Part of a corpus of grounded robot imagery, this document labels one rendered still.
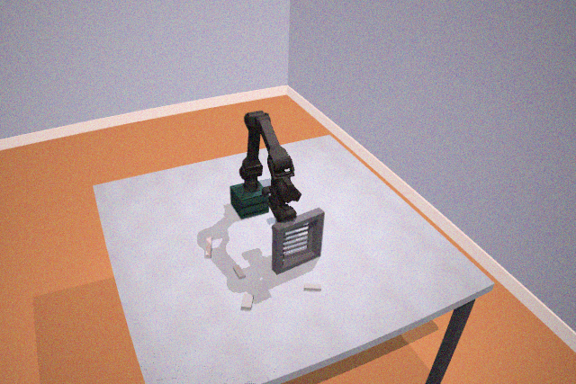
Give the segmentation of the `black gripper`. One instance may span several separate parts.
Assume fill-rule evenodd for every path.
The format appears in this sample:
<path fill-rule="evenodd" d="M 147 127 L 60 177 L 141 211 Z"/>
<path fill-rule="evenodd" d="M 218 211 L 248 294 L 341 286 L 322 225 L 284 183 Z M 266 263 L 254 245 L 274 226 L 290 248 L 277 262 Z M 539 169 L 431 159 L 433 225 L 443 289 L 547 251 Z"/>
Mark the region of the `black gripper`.
<path fill-rule="evenodd" d="M 286 201 L 283 200 L 279 192 L 273 189 L 271 185 L 262 189 L 264 197 L 266 197 L 268 193 L 271 195 L 267 196 L 268 200 L 266 202 L 278 223 L 289 219 L 296 219 L 297 212 L 292 206 L 286 204 Z"/>

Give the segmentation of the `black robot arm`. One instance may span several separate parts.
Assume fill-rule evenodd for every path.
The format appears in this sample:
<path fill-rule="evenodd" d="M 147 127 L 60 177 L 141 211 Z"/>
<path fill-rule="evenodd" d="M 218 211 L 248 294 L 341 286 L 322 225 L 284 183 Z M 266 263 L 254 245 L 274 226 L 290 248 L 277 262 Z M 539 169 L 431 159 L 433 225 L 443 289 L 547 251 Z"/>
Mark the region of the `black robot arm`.
<path fill-rule="evenodd" d="M 261 135 L 268 152 L 267 165 L 271 174 L 271 187 L 279 192 L 286 203 L 299 201 L 302 194 L 291 182 L 295 171 L 293 161 L 286 149 L 280 146 L 269 113 L 262 110 L 246 112 L 244 123 L 248 130 L 247 156 L 239 169 L 239 175 L 244 180 L 242 185 L 244 191 L 260 191 L 257 177 L 263 173 L 263 166 L 258 158 Z M 285 172 L 286 169 L 290 171 Z"/>

